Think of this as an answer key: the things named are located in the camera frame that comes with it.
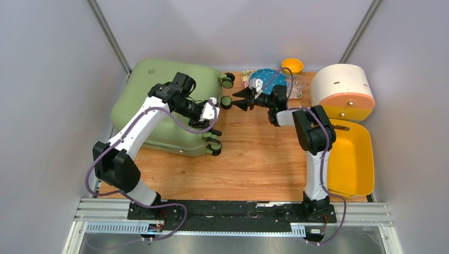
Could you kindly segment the green hard-shell suitcase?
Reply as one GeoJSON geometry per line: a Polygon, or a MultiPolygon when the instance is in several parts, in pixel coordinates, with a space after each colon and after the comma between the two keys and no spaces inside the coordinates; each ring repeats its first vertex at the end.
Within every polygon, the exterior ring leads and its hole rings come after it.
{"type": "Polygon", "coordinates": [[[185,156],[218,156],[222,90],[235,76],[207,66],[146,59],[133,69],[114,105],[111,121],[117,134],[111,140],[133,157],[140,148],[185,156]]]}

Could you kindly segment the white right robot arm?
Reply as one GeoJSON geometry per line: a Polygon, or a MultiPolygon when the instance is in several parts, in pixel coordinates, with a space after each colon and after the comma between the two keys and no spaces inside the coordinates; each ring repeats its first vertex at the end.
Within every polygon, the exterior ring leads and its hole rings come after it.
{"type": "Polygon", "coordinates": [[[321,105],[289,108],[287,87],[275,85],[269,95],[258,94],[246,87],[233,94],[232,105],[243,111],[255,106],[268,109],[268,119],[274,126],[294,126],[298,142],[306,153],[307,180],[300,205],[302,216],[310,222],[328,222],[330,197],[327,188],[327,168],[336,133],[321,105]]]}

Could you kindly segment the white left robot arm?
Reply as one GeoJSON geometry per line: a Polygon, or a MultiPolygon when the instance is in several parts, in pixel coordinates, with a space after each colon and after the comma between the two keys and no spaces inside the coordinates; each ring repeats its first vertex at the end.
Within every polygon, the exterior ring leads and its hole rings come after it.
{"type": "Polygon", "coordinates": [[[94,174],[115,187],[116,193],[128,198],[146,218],[158,218],[166,205],[161,204],[160,195],[141,179],[134,160],[143,143],[167,117],[190,133],[202,134],[212,129],[219,115],[218,100],[214,97],[200,103],[190,100],[195,88],[195,80],[181,72],[172,81],[155,84],[125,127],[109,141],[99,141],[93,146],[94,161],[86,177],[94,174]]]}

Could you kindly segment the blue polka dot plate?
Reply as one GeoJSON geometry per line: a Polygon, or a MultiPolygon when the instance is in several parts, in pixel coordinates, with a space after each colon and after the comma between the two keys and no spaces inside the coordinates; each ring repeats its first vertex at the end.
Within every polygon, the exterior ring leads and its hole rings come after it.
{"type": "Polygon", "coordinates": [[[287,86],[286,79],[281,72],[275,69],[259,69],[250,75],[250,79],[256,78],[263,81],[263,93],[270,94],[275,85],[287,86]]]}

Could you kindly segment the floral placemat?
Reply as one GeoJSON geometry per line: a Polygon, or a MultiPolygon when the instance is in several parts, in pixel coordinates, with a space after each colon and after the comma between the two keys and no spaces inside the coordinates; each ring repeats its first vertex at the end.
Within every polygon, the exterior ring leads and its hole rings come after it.
{"type": "MultiPolygon", "coordinates": [[[[243,88],[246,88],[248,86],[248,83],[250,81],[250,75],[255,71],[256,70],[246,70],[241,73],[243,88]]],[[[281,73],[283,74],[284,77],[290,76],[290,75],[285,74],[284,72],[281,72],[281,73]]]]}

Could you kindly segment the clear drinking glass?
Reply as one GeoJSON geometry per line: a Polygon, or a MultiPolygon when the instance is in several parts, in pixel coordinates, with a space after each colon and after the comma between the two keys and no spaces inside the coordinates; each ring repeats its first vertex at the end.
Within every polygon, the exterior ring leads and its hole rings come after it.
{"type": "Polygon", "coordinates": [[[301,98],[302,91],[305,88],[307,81],[302,75],[286,76],[287,95],[289,99],[301,98]]]}

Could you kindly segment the small yellow bowl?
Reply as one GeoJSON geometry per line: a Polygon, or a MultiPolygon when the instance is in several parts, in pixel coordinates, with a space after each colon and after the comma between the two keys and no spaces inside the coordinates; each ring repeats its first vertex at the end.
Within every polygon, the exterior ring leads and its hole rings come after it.
{"type": "Polygon", "coordinates": [[[296,58],[286,58],[281,62],[281,67],[289,68],[294,75],[300,75],[303,72],[304,64],[296,58]]]}

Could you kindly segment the white and orange drawer cabinet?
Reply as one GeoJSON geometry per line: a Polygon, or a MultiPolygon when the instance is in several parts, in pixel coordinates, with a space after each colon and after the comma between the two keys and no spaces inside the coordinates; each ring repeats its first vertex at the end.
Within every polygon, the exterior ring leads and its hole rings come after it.
{"type": "Polygon", "coordinates": [[[330,119],[364,121],[375,108],[365,71],[347,63],[318,71],[310,85],[311,105],[323,106],[330,119]]]}

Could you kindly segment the yellow plastic basin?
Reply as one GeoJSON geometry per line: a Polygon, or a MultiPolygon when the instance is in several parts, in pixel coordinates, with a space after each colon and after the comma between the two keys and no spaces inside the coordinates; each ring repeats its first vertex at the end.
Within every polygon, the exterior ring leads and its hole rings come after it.
{"type": "Polygon", "coordinates": [[[356,198],[373,192],[375,169],[371,136],[357,123],[331,119],[336,132],[328,161],[327,187],[331,193],[356,198]]]}

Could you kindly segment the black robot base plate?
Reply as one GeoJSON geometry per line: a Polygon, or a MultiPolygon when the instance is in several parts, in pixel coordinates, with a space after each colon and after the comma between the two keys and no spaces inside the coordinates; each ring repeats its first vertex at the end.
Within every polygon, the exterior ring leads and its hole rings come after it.
{"type": "Polygon", "coordinates": [[[148,209],[130,204],[129,220],[155,220],[165,230],[180,226],[182,231],[281,233],[291,223],[336,223],[335,209],[306,214],[301,203],[274,204],[252,201],[199,201],[169,199],[163,208],[148,209]]]}

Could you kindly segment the aluminium frame rail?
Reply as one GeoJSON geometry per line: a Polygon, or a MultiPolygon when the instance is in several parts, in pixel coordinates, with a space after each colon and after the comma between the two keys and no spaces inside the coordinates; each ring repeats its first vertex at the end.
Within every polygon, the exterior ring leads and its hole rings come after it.
{"type": "Polygon", "coordinates": [[[384,203],[332,203],[336,223],[291,223],[281,233],[165,230],[129,220],[126,199],[79,202],[63,253],[401,253],[384,203]]]}

